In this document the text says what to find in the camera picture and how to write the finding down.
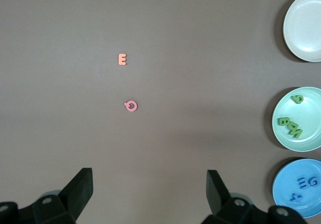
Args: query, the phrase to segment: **light green plate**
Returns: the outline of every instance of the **light green plate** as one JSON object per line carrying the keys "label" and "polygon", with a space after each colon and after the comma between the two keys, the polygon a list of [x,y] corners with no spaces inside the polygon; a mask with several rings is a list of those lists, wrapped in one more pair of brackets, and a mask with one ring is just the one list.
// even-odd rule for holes
{"label": "light green plate", "polygon": [[286,94],[275,107],[272,128],[279,142],[290,150],[305,152],[319,148],[321,89],[301,87]]}

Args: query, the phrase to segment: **plate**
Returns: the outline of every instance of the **plate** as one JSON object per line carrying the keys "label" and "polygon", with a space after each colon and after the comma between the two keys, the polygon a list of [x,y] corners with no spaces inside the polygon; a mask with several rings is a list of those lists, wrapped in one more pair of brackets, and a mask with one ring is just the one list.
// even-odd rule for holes
{"label": "plate", "polygon": [[272,194],[276,205],[304,218],[321,213],[321,162],[300,159],[285,165],[274,179]]}
{"label": "plate", "polygon": [[287,11],[283,36],[290,51],[309,61],[321,61],[321,0],[295,0]]}
{"label": "plate", "polygon": [[286,94],[274,109],[272,128],[278,141],[290,150],[305,152],[319,148],[321,89],[300,87]]}

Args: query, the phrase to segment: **blue plate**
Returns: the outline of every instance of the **blue plate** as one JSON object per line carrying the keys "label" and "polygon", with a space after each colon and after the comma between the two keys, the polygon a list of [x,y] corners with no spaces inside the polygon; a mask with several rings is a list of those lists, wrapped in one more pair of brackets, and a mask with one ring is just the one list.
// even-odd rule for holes
{"label": "blue plate", "polygon": [[304,218],[321,213],[321,162],[300,159],[285,165],[274,179],[272,193],[277,205]]}

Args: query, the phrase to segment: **screw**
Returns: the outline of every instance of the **screw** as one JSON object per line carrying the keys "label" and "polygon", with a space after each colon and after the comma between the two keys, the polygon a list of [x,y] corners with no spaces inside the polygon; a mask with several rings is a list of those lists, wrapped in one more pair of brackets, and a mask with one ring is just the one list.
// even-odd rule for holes
{"label": "screw", "polygon": [[287,212],[287,210],[286,209],[284,209],[284,208],[278,208],[278,209],[276,209],[276,212],[279,214],[279,215],[283,215],[283,216],[288,216],[289,215],[289,213]]}
{"label": "screw", "polygon": [[8,206],[7,205],[3,205],[3,206],[0,207],[0,212],[5,211],[7,209],[8,209]]}
{"label": "screw", "polygon": [[234,203],[237,205],[237,206],[245,206],[245,202],[242,201],[241,199],[236,199],[234,201]]}
{"label": "screw", "polygon": [[52,201],[51,198],[46,198],[46,199],[43,199],[42,204],[48,204],[48,203],[50,203],[51,201]]}

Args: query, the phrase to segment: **white plate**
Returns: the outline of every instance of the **white plate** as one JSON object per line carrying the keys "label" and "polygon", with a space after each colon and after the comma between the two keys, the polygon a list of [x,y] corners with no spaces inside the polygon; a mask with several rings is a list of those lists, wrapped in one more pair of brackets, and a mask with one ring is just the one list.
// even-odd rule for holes
{"label": "white plate", "polygon": [[295,0],[285,15],[283,36],[297,57],[321,61],[321,0]]}

